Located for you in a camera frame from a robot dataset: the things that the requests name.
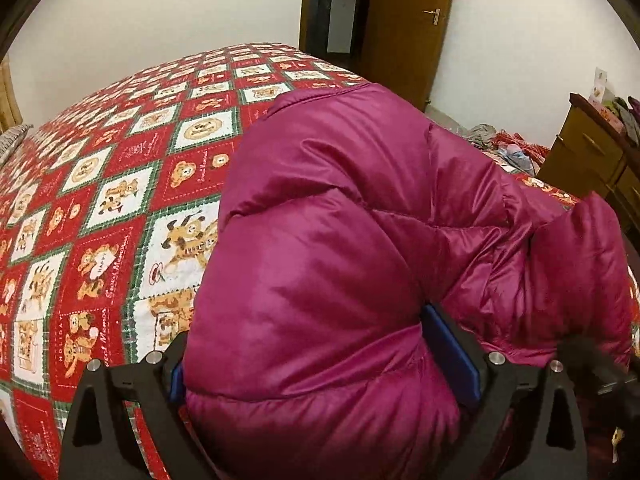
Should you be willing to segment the clothes pile on dresser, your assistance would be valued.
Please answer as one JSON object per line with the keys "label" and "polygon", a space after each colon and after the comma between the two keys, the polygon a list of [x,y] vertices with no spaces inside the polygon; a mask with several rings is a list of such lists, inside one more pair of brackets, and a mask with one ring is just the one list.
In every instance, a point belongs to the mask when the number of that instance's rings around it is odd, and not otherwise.
{"label": "clothes pile on dresser", "polygon": [[635,147],[639,146],[639,123],[626,103],[619,96],[602,103],[605,120]]}

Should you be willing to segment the brown wooden dresser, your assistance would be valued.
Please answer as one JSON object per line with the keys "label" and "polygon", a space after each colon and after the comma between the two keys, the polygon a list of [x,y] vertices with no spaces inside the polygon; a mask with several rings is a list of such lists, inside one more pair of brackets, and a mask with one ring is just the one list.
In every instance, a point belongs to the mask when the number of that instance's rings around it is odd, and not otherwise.
{"label": "brown wooden dresser", "polygon": [[639,229],[639,150],[578,93],[538,179],[578,198],[596,193],[625,232]]}

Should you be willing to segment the red patterned bear bedspread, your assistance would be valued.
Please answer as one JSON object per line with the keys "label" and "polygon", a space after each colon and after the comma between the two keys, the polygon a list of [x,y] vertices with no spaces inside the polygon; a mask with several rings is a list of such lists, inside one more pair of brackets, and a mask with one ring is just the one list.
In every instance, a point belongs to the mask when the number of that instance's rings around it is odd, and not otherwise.
{"label": "red patterned bear bedspread", "polygon": [[[242,136],[281,94],[373,84],[285,44],[239,44],[86,96],[1,169],[1,413],[58,479],[68,413],[93,359],[137,363],[189,336]],[[142,416],[152,477],[171,479]]]}

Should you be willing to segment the white card on dresser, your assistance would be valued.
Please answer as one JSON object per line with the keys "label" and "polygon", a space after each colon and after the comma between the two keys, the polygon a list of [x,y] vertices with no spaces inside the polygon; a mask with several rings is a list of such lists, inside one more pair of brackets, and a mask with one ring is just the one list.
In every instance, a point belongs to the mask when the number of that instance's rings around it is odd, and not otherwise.
{"label": "white card on dresser", "polygon": [[606,95],[606,85],[608,84],[608,73],[597,67],[594,70],[594,79],[588,101],[602,104]]}

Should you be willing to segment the brown wooden door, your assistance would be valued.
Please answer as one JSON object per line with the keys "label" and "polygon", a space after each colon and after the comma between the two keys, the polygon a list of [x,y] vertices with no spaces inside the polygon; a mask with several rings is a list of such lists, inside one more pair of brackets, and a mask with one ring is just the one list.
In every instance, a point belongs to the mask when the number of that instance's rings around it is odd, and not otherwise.
{"label": "brown wooden door", "polygon": [[[359,73],[419,110],[430,102],[452,0],[370,0]],[[425,10],[440,9],[437,26]]]}

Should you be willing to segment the magenta puffer down jacket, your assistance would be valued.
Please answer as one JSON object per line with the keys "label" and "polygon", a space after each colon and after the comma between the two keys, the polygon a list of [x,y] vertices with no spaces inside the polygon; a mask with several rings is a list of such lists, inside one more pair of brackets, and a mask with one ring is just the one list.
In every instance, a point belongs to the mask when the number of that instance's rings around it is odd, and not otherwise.
{"label": "magenta puffer down jacket", "polygon": [[218,472],[433,477],[460,411],[426,304],[518,364],[580,335],[631,355],[600,196],[562,206],[378,84],[278,96],[232,158],[183,361]]}

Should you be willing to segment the beige curtain right panel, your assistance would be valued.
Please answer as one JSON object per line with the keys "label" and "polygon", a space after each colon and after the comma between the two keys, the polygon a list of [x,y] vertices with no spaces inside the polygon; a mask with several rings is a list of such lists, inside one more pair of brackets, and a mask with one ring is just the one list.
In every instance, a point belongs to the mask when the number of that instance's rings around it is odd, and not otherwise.
{"label": "beige curtain right panel", "polygon": [[1,61],[0,70],[0,129],[5,132],[11,127],[21,125],[23,117],[17,105],[10,69],[10,60],[6,55]]}

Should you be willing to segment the dark brown door frame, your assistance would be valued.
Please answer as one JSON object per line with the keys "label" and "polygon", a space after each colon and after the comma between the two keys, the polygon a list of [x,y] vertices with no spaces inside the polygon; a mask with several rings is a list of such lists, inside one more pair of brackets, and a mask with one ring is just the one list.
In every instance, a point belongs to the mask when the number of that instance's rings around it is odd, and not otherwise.
{"label": "dark brown door frame", "polygon": [[357,67],[370,0],[302,0],[298,47],[353,70]]}

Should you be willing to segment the striped grey pillow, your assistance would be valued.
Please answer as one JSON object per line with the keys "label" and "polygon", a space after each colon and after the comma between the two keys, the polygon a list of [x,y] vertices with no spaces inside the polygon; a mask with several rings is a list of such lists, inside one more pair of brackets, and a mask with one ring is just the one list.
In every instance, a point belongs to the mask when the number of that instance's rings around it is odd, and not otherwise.
{"label": "striped grey pillow", "polygon": [[10,127],[0,136],[0,167],[3,167],[8,159],[24,141],[26,134],[32,125],[15,125]]}

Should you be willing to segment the clothes pile on floor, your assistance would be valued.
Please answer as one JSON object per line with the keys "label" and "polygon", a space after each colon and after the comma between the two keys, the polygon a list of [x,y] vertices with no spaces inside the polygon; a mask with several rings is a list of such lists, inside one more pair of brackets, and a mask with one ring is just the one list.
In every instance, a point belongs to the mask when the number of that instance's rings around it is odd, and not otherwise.
{"label": "clothes pile on floor", "polygon": [[497,130],[488,124],[465,130],[462,136],[510,174],[536,177],[550,153],[550,148],[529,143],[519,133]]}

